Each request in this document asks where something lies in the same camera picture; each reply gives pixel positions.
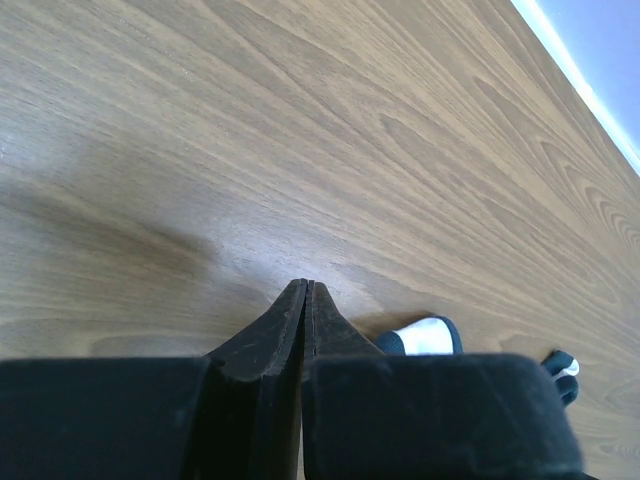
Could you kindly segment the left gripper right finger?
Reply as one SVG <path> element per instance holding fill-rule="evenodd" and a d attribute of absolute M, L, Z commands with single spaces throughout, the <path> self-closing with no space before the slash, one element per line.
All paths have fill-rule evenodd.
<path fill-rule="evenodd" d="M 327 286 L 310 281 L 305 299 L 305 364 L 324 357 L 373 357 L 383 352 L 338 310 Z"/>

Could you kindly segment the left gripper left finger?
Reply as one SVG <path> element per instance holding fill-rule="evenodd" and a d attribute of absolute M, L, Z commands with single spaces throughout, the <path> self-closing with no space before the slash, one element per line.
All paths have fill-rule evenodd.
<path fill-rule="evenodd" d="M 306 280 L 292 280 L 255 321 L 205 357 L 229 379 L 252 382 L 278 375 L 292 355 L 306 299 Z"/>

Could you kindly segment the white tank top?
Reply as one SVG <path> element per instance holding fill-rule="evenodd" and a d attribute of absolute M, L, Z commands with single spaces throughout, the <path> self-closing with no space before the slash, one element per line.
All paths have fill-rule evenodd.
<path fill-rule="evenodd" d="M 380 334 L 374 344 L 387 355 L 427 356 L 464 353 L 460 333 L 444 316 L 425 317 L 397 330 Z M 579 395 L 578 360 L 562 350 L 553 350 L 541 366 L 551 376 L 565 407 Z"/>

